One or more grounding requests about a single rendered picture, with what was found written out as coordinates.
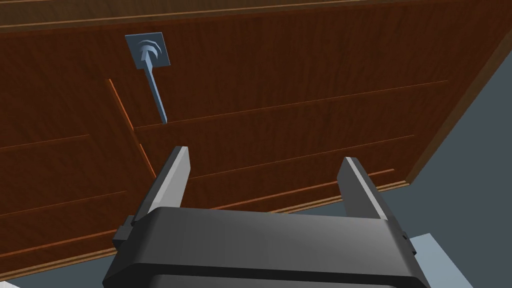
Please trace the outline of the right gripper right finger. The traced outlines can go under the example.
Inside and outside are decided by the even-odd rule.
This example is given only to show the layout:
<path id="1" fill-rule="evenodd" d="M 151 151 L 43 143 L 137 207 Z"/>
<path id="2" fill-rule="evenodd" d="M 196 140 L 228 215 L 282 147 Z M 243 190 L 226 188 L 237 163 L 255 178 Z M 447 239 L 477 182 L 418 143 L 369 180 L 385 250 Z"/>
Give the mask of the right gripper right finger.
<path id="1" fill-rule="evenodd" d="M 347 217 L 389 220 L 378 200 L 378 191 L 354 157 L 345 157 L 337 174 L 337 184 Z"/>

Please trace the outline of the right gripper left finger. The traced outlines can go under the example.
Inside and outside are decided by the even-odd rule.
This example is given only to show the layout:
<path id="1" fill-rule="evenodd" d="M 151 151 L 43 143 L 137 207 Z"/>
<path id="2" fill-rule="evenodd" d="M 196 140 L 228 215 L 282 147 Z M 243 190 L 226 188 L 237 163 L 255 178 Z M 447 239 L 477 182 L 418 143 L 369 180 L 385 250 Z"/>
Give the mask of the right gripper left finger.
<path id="1" fill-rule="evenodd" d="M 176 146 L 137 209 L 133 222 L 141 220 L 159 207 L 179 208 L 190 174 L 190 156 L 187 146 Z"/>

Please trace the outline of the brown wooden door leaf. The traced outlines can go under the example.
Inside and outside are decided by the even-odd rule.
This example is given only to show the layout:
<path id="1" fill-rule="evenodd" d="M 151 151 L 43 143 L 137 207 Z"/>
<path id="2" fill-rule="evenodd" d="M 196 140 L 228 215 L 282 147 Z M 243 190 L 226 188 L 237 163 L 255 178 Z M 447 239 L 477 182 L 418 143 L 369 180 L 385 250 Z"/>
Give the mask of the brown wooden door leaf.
<path id="1" fill-rule="evenodd" d="M 512 0 L 0 0 L 0 282 L 113 255 L 176 146 L 186 208 L 339 202 L 347 156 L 410 185 L 511 51 Z"/>

